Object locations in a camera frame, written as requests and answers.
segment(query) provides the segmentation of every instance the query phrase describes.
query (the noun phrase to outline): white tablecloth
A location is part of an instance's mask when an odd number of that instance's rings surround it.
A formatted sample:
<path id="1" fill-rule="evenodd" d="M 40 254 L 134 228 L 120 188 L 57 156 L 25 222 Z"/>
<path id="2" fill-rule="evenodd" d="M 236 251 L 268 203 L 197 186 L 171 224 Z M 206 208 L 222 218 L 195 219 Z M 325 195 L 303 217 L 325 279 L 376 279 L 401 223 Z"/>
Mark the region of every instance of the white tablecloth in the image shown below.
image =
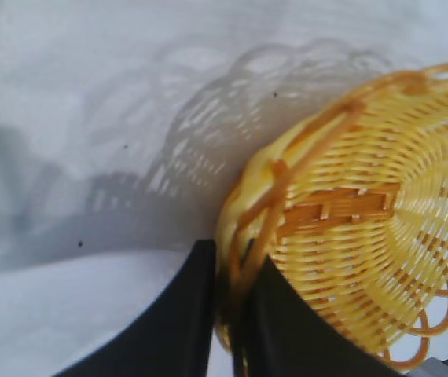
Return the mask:
<path id="1" fill-rule="evenodd" d="M 441 0 L 0 0 L 0 377 L 50 375 L 121 331 L 296 120 L 444 61 Z M 231 375 L 217 344 L 209 375 Z"/>

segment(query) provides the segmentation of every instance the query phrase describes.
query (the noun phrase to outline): yellow woven basket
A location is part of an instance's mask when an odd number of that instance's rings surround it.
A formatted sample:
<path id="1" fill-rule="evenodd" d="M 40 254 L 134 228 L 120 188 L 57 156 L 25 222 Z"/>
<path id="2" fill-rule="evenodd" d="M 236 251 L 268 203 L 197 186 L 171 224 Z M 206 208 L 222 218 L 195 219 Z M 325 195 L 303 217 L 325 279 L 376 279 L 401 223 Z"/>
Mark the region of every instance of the yellow woven basket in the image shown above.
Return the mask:
<path id="1" fill-rule="evenodd" d="M 425 311 L 448 298 L 448 64 L 361 86 L 257 152 L 217 243 L 232 301 L 268 254 L 340 334 L 397 370 L 419 365 L 448 328 L 448 310 L 435 326 Z M 404 334 L 420 349 L 392 361 Z"/>

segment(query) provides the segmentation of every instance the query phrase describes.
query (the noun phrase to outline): black object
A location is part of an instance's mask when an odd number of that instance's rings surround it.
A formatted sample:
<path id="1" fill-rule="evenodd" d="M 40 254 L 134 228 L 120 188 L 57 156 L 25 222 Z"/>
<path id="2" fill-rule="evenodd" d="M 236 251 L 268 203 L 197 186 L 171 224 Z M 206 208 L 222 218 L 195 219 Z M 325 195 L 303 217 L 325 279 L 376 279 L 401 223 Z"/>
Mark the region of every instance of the black object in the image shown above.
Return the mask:
<path id="1" fill-rule="evenodd" d="M 161 296 L 125 331 L 55 377 L 203 377 L 215 297 L 215 242 L 197 241 Z M 326 324 L 269 257 L 231 324 L 233 369 L 248 377 L 399 377 Z"/>
<path id="2" fill-rule="evenodd" d="M 249 377 L 399 377 L 338 334 L 267 257 L 244 307 Z"/>
<path id="3" fill-rule="evenodd" d="M 161 296 L 110 343 L 55 377 L 203 377 L 213 327 L 215 243 L 197 241 Z"/>

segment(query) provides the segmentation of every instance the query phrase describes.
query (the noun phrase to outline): woven strand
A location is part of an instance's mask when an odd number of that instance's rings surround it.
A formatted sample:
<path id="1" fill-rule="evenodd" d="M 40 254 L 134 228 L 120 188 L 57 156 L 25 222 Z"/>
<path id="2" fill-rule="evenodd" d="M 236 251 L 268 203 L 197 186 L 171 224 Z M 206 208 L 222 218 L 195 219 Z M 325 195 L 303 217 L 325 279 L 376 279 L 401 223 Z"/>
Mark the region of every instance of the woven strand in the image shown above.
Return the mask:
<path id="1" fill-rule="evenodd" d="M 420 364 L 448 328 L 448 310 L 432 327 L 425 312 L 448 298 L 448 64 L 365 84 L 259 151 L 216 239 L 228 309 L 240 310 L 269 255 L 355 345 L 398 370 Z M 420 349 L 392 361 L 405 334 Z"/>

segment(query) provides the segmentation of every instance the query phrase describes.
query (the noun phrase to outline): white cloth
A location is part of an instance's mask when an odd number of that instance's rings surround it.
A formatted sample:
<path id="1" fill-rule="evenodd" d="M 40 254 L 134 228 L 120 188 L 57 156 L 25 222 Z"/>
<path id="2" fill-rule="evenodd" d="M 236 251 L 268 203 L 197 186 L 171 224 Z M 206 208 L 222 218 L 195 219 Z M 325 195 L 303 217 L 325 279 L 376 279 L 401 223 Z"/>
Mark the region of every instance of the white cloth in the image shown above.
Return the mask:
<path id="1" fill-rule="evenodd" d="M 444 61 L 441 0 L 0 0 L 0 377 L 122 330 L 296 120 Z M 230 375 L 217 344 L 209 375 Z"/>

